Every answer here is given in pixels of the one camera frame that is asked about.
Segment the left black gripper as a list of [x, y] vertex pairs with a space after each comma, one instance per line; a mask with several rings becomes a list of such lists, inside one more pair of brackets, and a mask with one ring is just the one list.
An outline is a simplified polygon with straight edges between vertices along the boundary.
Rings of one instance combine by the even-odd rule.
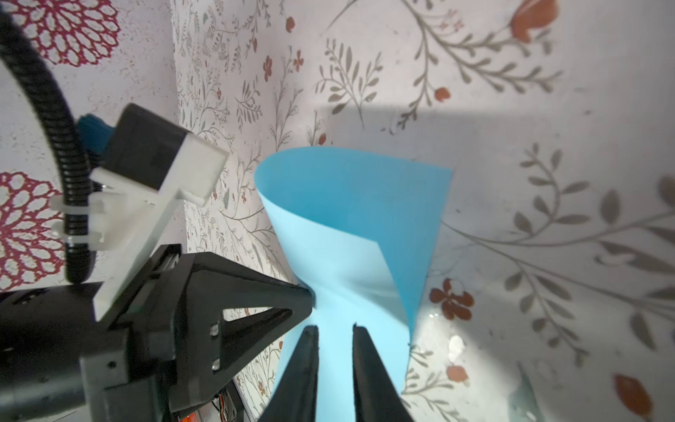
[[101, 319], [100, 282], [3, 292], [1, 419], [83, 407], [94, 421], [171, 421], [181, 254], [159, 247]]

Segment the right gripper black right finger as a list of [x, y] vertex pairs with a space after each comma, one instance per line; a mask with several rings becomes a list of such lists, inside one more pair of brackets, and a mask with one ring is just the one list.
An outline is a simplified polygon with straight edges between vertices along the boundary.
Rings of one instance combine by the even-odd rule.
[[353, 327], [353, 394], [357, 422], [413, 422], [366, 327]]

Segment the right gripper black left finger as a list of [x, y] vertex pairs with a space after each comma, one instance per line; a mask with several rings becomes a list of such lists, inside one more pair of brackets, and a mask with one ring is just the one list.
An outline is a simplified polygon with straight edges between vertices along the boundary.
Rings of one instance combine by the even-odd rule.
[[277, 389], [259, 422], [314, 422], [319, 369], [319, 330], [304, 328]]

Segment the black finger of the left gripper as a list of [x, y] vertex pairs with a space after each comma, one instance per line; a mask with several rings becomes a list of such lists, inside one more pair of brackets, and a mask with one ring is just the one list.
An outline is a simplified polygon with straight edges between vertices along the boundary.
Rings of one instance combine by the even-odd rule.
[[307, 288], [260, 274], [212, 252], [183, 256], [173, 413], [210, 402], [246, 366], [312, 312]]

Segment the light blue square paper sheet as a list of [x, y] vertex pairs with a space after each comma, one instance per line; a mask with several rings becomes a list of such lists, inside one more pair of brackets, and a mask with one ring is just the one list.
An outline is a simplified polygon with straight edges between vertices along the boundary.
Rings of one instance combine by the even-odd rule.
[[353, 327], [402, 390], [452, 172], [354, 149], [265, 159], [255, 184], [295, 278], [313, 294], [317, 419], [353, 421]]

